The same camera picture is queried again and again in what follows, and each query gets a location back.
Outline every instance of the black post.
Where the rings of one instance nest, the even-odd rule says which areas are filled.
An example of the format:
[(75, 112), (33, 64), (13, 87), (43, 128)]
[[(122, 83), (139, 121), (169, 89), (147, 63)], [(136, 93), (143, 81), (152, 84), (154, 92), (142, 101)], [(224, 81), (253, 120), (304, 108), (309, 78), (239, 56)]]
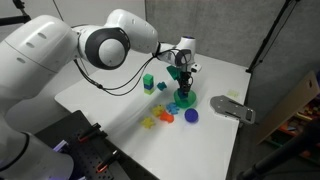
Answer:
[(12, 25), (12, 24), (20, 24), (20, 23), (27, 23), (30, 21), (30, 16), (14, 16), (14, 17), (7, 17), (0, 19), (0, 26)]
[(290, 158), (320, 142), (320, 118), (307, 124), (304, 131), (287, 142), (284, 146), (253, 165), (248, 170), (241, 172), (237, 180), (253, 180), (264, 173), (274, 169)]
[(267, 36), (266, 36), (266, 37), (264, 38), (264, 40), (262, 41), (262, 44), (261, 44), (261, 46), (260, 46), (257, 54), (255, 55), (253, 61), (252, 61), (251, 64), (250, 64), (249, 69), (247, 69), (246, 72), (248, 72), (248, 73), (252, 73), (252, 72), (253, 72), (253, 69), (254, 69), (255, 65), (257, 64), (257, 61), (258, 61), (261, 53), (263, 52), (264, 48), (265, 48), (266, 45), (268, 44), (268, 42), (269, 42), (269, 40), (270, 40), (270, 38), (271, 38), (271, 36), (272, 36), (272, 34), (273, 34), (274, 29), (277, 27), (277, 25), (278, 25), (278, 23), (279, 23), (282, 15), (283, 15), (283, 13), (284, 13), (285, 10), (288, 8), (290, 1), (293, 1), (293, 0), (286, 0), (286, 2), (283, 4), (283, 6), (282, 6), (282, 8), (281, 8), (281, 10), (280, 10), (280, 12), (279, 12), (276, 20), (273, 22), (273, 25), (271, 26), (271, 28), (270, 28)]
[(31, 20), (30, 16), (24, 11), (24, 2), (21, 0), (12, 0), (17, 9), (22, 12), (22, 16), (14, 16), (7, 18), (0, 18), (0, 26), (27, 23)]

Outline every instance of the gray metal plate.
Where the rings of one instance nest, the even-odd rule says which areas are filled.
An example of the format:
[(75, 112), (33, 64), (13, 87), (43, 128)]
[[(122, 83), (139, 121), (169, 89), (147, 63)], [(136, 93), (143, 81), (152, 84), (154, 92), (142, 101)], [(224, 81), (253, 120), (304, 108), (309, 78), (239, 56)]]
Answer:
[(256, 113), (253, 109), (239, 104), (226, 96), (211, 98), (210, 105), (217, 113), (232, 117), (240, 122), (253, 124), (255, 121)]

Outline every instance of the cable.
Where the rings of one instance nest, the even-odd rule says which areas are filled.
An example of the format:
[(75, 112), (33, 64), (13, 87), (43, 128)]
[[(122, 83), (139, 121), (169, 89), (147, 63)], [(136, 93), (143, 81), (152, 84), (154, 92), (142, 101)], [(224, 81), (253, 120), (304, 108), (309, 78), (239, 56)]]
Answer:
[[(177, 51), (179, 51), (179, 52), (181, 52), (181, 53), (183, 54), (183, 57), (184, 57), (184, 59), (185, 59), (185, 63), (184, 63), (184, 64), (187, 64), (187, 63), (190, 61), (190, 60), (187, 61), (187, 58), (186, 58), (185, 54), (184, 54), (181, 50), (179, 50), (179, 49), (169, 49), (169, 50), (160, 52), (160, 53), (158, 53), (157, 55), (161, 55), (161, 54), (163, 54), (163, 53), (165, 53), (165, 52), (171, 52), (171, 53), (176, 57), (176, 54), (175, 54), (175, 52), (173, 52), (173, 50), (177, 50)], [(139, 70), (136, 72), (136, 74), (135, 74), (130, 80), (128, 80), (128, 81), (127, 81), (126, 83), (124, 83), (123, 85), (118, 86), (118, 87), (114, 87), (114, 88), (106, 88), (106, 87), (104, 87), (102, 84), (99, 84), (98, 82), (96, 82), (96, 81), (94, 81), (93, 79), (91, 79), (91, 78), (89, 77), (88, 71), (86, 70), (86, 68), (85, 68), (85, 66), (84, 66), (81, 58), (80, 58), (80, 60), (81, 60), (81, 62), (82, 62), (83, 67), (85, 68), (86, 73), (85, 73), (85, 72), (83, 71), (83, 69), (80, 67), (80, 65), (79, 65), (79, 63), (78, 63), (78, 61), (77, 61), (76, 59), (74, 60), (74, 62), (75, 62), (75, 64), (77, 65), (77, 67), (78, 67), (81, 75), (82, 75), (89, 83), (91, 83), (92, 85), (96, 86), (98, 89), (101, 89), (101, 90), (107, 92), (107, 93), (110, 94), (110, 95), (113, 95), (113, 96), (123, 96), (123, 95), (126, 95), (126, 94), (130, 93), (131, 91), (133, 91), (133, 90), (136, 88), (136, 86), (137, 86), (138, 83), (140, 82), (140, 79), (141, 79), (142, 74), (143, 74), (143, 72), (145, 71), (146, 67), (149, 65), (149, 63), (150, 63), (154, 58), (157, 57), (157, 55), (154, 55), (154, 56), (152, 56), (150, 59), (148, 59), (148, 60), (139, 68)], [(130, 82), (132, 82), (133, 79), (135, 79), (135, 78), (137, 77), (137, 75), (138, 75), (140, 72), (141, 72), (141, 74), (140, 74), (140, 76), (139, 76), (138, 81), (136, 82), (136, 84), (135, 84), (129, 91), (127, 91), (127, 92), (125, 92), (125, 93), (122, 93), (122, 94), (115, 94), (115, 93), (110, 92), (110, 91), (112, 91), (112, 90), (118, 90), (118, 89), (120, 89), (120, 88), (128, 85)]]
[(57, 9), (57, 11), (58, 11), (58, 14), (59, 14), (61, 20), (64, 21), (63, 18), (62, 18), (62, 16), (61, 16), (61, 13), (60, 13), (60, 11), (59, 11), (59, 8), (58, 8), (58, 6), (57, 6), (57, 4), (56, 4), (56, 1), (55, 1), (55, 0), (52, 0), (52, 1), (53, 1), (54, 6), (56, 7), (56, 9)]
[(88, 24), (78, 24), (78, 25), (74, 25), (74, 26), (71, 26), (71, 28), (75, 28), (75, 27), (79, 27), (79, 26), (86, 26)]
[[(74, 60), (74, 62), (75, 62), (75, 64), (77, 65), (77, 67), (78, 67), (80, 73), (82, 74), (82, 76), (83, 76), (89, 83), (91, 83), (92, 85), (96, 86), (98, 89), (101, 89), (101, 90), (107, 92), (107, 93), (110, 94), (110, 95), (113, 95), (113, 96), (123, 96), (123, 95), (126, 95), (126, 94), (130, 93), (131, 91), (133, 91), (133, 90), (136, 88), (136, 86), (137, 86), (138, 83), (140, 82), (140, 79), (141, 79), (141, 77), (142, 77), (142, 74), (143, 74), (144, 70), (146, 69), (146, 67), (148, 66), (148, 64), (149, 64), (154, 58), (155, 58), (155, 56), (153, 56), (153, 57), (151, 57), (149, 60), (147, 60), (147, 61), (141, 66), (141, 68), (138, 70), (138, 72), (134, 75), (134, 77), (132, 77), (132, 78), (131, 78), (127, 83), (125, 83), (124, 85), (119, 86), (119, 87), (117, 87), (117, 88), (105, 88), (105, 87), (103, 87), (103, 85), (101, 85), (101, 84), (97, 83), (96, 81), (92, 80), (90, 77), (88, 77), (88, 76), (84, 73), (84, 71), (83, 71), (83, 70), (81, 69), (81, 67), (79, 66), (79, 63), (78, 63), (77, 60)], [(139, 72), (140, 72), (141, 70), (142, 70), (142, 72), (141, 72), (141, 74), (140, 74), (140, 77), (139, 77), (138, 81), (136, 82), (136, 84), (135, 84), (129, 91), (127, 91), (127, 92), (125, 92), (125, 93), (122, 93), (122, 94), (115, 94), (115, 93), (111, 93), (111, 92), (108, 91), (108, 90), (119, 89), (119, 88), (127, 85), (128, 83), (130, 83), (130, 82), (137, 76), (137, 74), (139, 74)]]
[(83, 63), (82, 58), (80, 58), (80, 61), (81, 61), (81, 64), (82, 64), (82, 66), (83, 66), (84, 70), (86, 71), (87, 75), (89, 76), (89, 73), (88, 73), (88, 71), (87, 71), (86, 66), (85, 66), (85, 65), (84, 65), (84, 63)]
[(274, 37), (274, 39), (273, 39), (273, 40), (272, 40), (272, 42), (270, 43), (269, 48), (267, 49), (266, 53), (265, 53), (265, 54), (264, 54), (264, 56), (259, 60), (259, 63), (258, 63), (258, 64), (256, 64), (256, 65), (252, 68), (252, 70), (254, 70), (256, 67), (258, 67), (258, 66), (263, 62), (264, 58), (267, 56), (267, 54), (269, 53), (269, 51), (270, 51), (271, 47), (273, 46), (274, 42), (275, 42), (275, 41), (276, 41), (276, 39), (278, 38), (278, 36), (279, 36), (279, 34), (280, 34), (281, 30), (283, 29), (284, 25), (287, 23), (288, 19), (290, 18), (290, 16), (291, 16), (291, 14), (292, 14), (293, 10), (295, 9), (295, 7), (296, 7), (297, 3), (298, 3), (298, 2), (297, 2), (297, 1), (295, 1), (295, 4), (293, 5), (293, 7), (292, 7), (292, 9), (291, 9), (290, 13), (288, 14), (288, 16), (287, 16), (286, 20), (284, 21), (284, 23), (283, 23), (283, 24), (282, 24), (282, 26), (280, 27), (279, 31), (277, 32), (276, 36)]
[(265, 175), (262, 175), (262, 179), (264, 179), (267, 176), (273, 176), (273, 175), (279, 175), (279, 174), (290, 174), (290, 173), (311, 173), (311, 172), (320, 172), (320, 169), (312, 169), (312, 170), (290, 170), (290, 171), (278, 171), (278, 172), (272, 172), (267, 173)]

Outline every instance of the table surface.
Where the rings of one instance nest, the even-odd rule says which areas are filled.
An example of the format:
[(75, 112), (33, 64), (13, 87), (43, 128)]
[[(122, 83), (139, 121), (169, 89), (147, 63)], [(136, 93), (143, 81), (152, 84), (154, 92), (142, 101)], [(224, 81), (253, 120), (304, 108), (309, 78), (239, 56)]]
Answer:
[[(150, 55), (130, 52), (126, 62), (113, 71), (99, 70), (90, 77), (105, 87), (117, 87), (130, 79)], [(239, 122), (215, 113), (209, 101), (214, 96), (228, 95), (239, 103), (245, 100), (250, 74), (245, 67), (196, 55), (202, 71), (193, 74), (193, 91), (197, 94), (195, 109), (199, 121), (190, 124), (181, 109), (169, 124), (151, 115), (151, 108), (173, 102), (178, 83), (166, 70), (168, 64), (153, 60), (145, 73), (154, 76), (155, 85), (164, 81), (168, 88), (144, 94), (142, 81), (130, 94), (114, 97), (81, 80), (56, 95), (56, 101), (70, 112), (81, 110), (90, 123), (98, 122), (109, 140), (159, 179), (226, 178)], [(133, 86), (118, 90), (125, 92)], [(141, 126), (150, 116), (156, 125)]]

